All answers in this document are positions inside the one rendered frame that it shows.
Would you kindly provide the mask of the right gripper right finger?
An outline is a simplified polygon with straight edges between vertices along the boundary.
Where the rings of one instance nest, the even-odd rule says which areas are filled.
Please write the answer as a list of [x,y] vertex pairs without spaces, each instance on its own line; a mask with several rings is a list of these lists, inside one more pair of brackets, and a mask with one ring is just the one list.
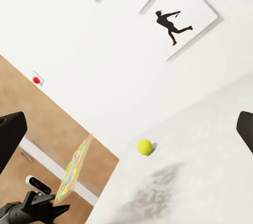
[[240,112],[236,129],[253,154],[253,113]]

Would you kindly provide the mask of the tennis ball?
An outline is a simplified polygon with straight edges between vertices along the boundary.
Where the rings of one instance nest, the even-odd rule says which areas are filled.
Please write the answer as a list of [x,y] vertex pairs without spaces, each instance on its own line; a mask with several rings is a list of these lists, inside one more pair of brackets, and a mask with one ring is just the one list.
[[153,150],[153,145],[151,141],[147,139],[143,139],[138,143],[138,151],[142,155],[149,155],[151,154],[152,150]]

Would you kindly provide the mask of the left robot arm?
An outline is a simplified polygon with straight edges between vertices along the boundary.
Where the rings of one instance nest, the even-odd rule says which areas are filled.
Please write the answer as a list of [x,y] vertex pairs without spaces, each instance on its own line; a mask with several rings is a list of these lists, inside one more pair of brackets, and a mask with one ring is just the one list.
[[55,194],[52,188],[34,176],[28,176],[26,183],[37,190],[29,191],[20,201],[7,203],[0,209],[0,224],[28,224],[41,221],[53,224],[54,219],[70,209],[70,204],[53,206]]

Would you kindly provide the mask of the jigsaw puzzle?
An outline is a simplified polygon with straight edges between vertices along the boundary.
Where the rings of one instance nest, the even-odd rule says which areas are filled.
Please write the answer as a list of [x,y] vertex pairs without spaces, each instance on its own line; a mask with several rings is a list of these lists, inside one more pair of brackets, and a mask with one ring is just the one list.
[[75,152],[72,161],[69,162],[57,195],[55,195],[55,200],[53,200],[54,207],[56,207],[58,203],[65,199],[66,196],[68,196],[74,190],[92,137],[93,133],[86,137],[79,149]]

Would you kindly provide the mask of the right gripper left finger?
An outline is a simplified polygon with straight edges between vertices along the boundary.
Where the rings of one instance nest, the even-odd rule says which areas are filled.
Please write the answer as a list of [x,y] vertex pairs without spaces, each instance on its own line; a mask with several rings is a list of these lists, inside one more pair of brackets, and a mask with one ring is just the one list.
[[0,117],[0,174],[27,132],[22,111]]

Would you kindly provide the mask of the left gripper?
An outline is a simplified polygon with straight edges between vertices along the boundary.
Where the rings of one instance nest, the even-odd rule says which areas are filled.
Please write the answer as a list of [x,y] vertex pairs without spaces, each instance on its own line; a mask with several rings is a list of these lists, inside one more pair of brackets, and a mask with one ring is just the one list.
[[55,194],[38,195],[35,191],[29,191],[17,210],[16,219],[20,224],[41,221],[45,224],[53,224],[54,219],[70,209],[70,204],[53,206]]

